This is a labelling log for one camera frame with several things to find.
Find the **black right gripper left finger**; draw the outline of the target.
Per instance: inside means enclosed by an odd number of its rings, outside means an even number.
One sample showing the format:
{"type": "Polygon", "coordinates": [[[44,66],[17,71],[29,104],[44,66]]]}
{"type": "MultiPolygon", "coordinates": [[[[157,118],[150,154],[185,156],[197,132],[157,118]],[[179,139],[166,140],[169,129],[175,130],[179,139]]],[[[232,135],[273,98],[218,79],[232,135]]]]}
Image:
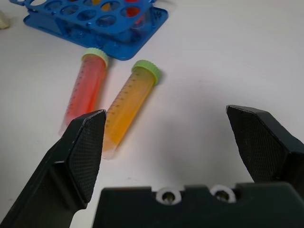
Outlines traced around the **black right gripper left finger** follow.
{"type": "Polygon", "coordinates": [[[106,110],[71,121],[1,222],[2,228],[68,228],[86,209],[98,176],[106,110]]]}

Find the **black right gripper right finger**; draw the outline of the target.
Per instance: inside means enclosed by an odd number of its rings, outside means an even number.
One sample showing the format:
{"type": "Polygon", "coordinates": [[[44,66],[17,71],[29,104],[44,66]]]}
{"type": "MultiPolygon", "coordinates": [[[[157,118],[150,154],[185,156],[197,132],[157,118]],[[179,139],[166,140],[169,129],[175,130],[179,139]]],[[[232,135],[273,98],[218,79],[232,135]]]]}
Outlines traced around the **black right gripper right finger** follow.
{"type": "Polygon", "coordinates": [[[256,183],[284,181],[304,192],[304,144],[269,112],[228,105],[240,157],[256,183]]]}

